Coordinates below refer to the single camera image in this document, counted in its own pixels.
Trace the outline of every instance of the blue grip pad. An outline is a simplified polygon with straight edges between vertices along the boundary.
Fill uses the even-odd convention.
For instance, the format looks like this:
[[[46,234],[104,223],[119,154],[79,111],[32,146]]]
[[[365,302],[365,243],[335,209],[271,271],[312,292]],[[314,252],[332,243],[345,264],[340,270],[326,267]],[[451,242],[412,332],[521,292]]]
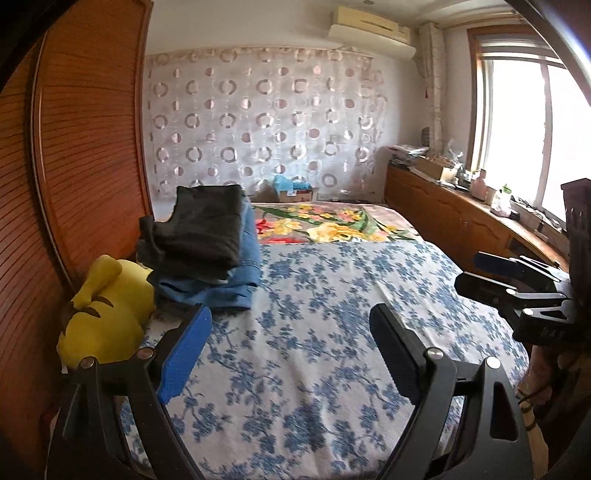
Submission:
[[[181,338],[162,365],[160,386],[156,391],[162,405],[182,391],[197,359],[212,332],[212,312],[203,306],[195,314]]]

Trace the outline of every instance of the floral blanket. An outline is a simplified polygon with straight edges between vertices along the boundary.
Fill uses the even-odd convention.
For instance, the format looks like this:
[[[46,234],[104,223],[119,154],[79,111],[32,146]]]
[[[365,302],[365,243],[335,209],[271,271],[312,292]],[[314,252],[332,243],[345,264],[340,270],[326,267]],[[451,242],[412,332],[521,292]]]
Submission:
[[[207,480],[375,476],[413,410],[369,332],[377,303],[454,359],[496,356],[513,385],[527,369],[507,322],[456,294],[460,270],[435,245],[261,245],[261,253],[252,310],[214,316],[182,395],[166,405]],[[145,344],[177,325],[155,314]],[[455,402],[441,448],[459,412]],[[122,423],[147,465],[128,403]]]
[[[404,217],[377,205],[313,202],[253,207],[262,244],[420,240]]]

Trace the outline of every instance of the window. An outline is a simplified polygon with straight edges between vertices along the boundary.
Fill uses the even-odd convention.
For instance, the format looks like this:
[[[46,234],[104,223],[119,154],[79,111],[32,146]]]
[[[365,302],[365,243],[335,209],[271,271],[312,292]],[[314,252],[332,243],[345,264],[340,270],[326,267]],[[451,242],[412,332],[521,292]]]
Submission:
[[[560,185],[591,178],[591,108],[556,54],[529,27],[468,31],[473,55],[471,168],[486,182],[565,220]]]

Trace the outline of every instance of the folded black clothing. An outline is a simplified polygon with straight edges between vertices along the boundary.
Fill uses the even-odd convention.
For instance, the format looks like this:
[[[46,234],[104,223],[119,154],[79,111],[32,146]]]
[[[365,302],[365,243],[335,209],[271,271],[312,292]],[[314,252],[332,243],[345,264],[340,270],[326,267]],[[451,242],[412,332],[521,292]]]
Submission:
[[[138,261],[161,273],[226,280],[240,261],[242,196],[239,185],[178,187],[168,221],[140,219]]]

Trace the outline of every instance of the patterned curtain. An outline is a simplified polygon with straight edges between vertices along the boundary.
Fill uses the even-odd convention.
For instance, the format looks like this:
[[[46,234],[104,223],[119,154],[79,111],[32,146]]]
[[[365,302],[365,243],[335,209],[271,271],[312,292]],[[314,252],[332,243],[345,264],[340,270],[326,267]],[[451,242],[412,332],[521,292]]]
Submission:
[[[387,99],[372,58],[310,48],[208,48],[147,57],[144,145],[152,195],[277,174],[325,197],[367,199]]]

